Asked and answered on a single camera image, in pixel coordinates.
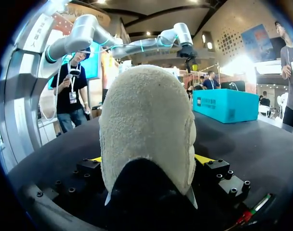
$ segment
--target robotic arm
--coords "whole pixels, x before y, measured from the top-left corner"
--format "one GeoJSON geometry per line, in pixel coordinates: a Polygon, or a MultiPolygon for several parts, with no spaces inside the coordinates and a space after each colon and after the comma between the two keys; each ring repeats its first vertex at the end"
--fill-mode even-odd
{"type": "Polygon", "coordinates": [[[176,40],[182,47],[177,54],[178,57],[196,57],[196,52],[192,49],[190,32],[184,23],[177,23],[173,29],[162,31],[157,38],[123,44],[122,39],[115,38],[105,31],[94,15],[85,14],[76,19],[69,36],[57,40],[47,48],[45,57],[49,63],[55,63],[68,53],[88,48],[94,41],[103,47],[111,48],[112,56],[119,59],[145,51],[170,49],[176,40]]]}

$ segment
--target person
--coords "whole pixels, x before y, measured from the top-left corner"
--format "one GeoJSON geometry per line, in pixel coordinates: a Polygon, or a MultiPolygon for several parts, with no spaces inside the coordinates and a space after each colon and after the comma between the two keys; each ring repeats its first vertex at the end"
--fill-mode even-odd
{"type": "Polygon", "coordinates": [[[194,90],[203,90],[203,87],[201,85],[194,86],[194,90]]]}
{"type": "MultiPolygon", "coordinates": [[[[270,107],[270,105],[271,105],[271,101],[270,101],[270,99],[268,99],[266,91],[263,92],[263,97],[260,100],[260,105],[267,106],[267,107],[270,107]]],[[[271,110],[269,111],[267,117],[270,117],[270,115],[271,115],[271,110]]]]}
{"type": "Polygon", "coordinates": [[[209,75],[209,78],[205,79],[204,82],[203,82],[204,89],[213,90],[213,89],[220,88],[219,83],[214,79],[215,72],[214,71],[209,71],[208,75],[209,75]]]}
{"type": "Polygon", "coordinates": [[[203,82],[204,82],[204,76],[200,76],[200,86],[203,87],[203,82]]]}
{"type": "Polygon", "coordinates": [[[270,101],[270,100],[268,99],[268,97],[267,97],[267,92],[264,91],[264,92],[263,92],[263,97],[262,97],[262,99],[260,100],[260,105],[263,105],[263,106],[267,106],[267,107],[269,107],[270,104],[271,104],[271,101],[270,101]]]}
{"type": "Polygon", "coordinates": [[[68,63],[61,66],[58,93],[56,92],[58,74],[53,77],[51,87],[54,95],[58,94],[56,111],[63,133],[73,129],[72,122],[77,127],[87,121],[79,101],[79,92],[84,103],[84,110],[90,111],[87,97],[87,79],[85,70],[80,64],[89,57],[90,48],[87,48],[76,52],[68,63]]]}
{"type": "Polygon", "coordinates": [[[193,90],[194,90],[194,86],[190,86],[188,89],[187,89],[187,94],[188,94],[188,98],[191,100],[192,96],[193,96],[193,90]]]}
{"type": "Polygon", "coordinates": [[[286,46],[284,46],[280,51],[282,67],[281,75],[284,79],[288,79],[289,81],[289,97],[283,123],[293,127],[293,42],[279,21],[275,22],[275,26],[277,33],[286,43],[286,46]]]}

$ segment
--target cyan box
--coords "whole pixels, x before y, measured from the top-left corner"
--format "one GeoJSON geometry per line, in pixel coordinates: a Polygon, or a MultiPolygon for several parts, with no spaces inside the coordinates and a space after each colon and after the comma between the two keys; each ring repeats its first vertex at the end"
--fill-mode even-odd
{"type": "Polygon", "coordinates": [[[258,118],[259,97],[229,90],[195,90],[193,110],[224,124],[252,121],[258,118]]]}

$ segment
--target black table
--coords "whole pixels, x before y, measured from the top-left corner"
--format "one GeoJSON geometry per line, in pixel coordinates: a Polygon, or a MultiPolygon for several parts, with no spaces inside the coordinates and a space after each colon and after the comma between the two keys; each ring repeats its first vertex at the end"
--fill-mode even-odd
{"type": "MultiPolygon", "coordinates": [[[[293,128],[263,117],[257,121],[222,124],[194,114],[196,154],[229,162],[239,178],[252,182],[254,195],[275,194],[267,217],[277,218],[293,194],[293,128]]],[[[96,118],[25,158],[9,173],[9,179],[16,190],[31,181],[53,184],[56,177],[62,178],[75,169],[78,161],[99,156],[96,118]]]]}

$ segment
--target jeans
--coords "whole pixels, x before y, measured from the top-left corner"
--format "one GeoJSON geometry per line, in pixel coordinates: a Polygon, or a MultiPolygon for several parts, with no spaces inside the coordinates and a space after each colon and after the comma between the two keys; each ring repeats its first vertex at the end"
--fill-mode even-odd
{"type": "Polygon", "coordinates": [[[73,111],[69,114],[58,114],[57,116],[63,133],[73,129],[71,124],[72,121],[76,127],[87,122],[87,118],[85,117],[82,109],[73,111]]]}

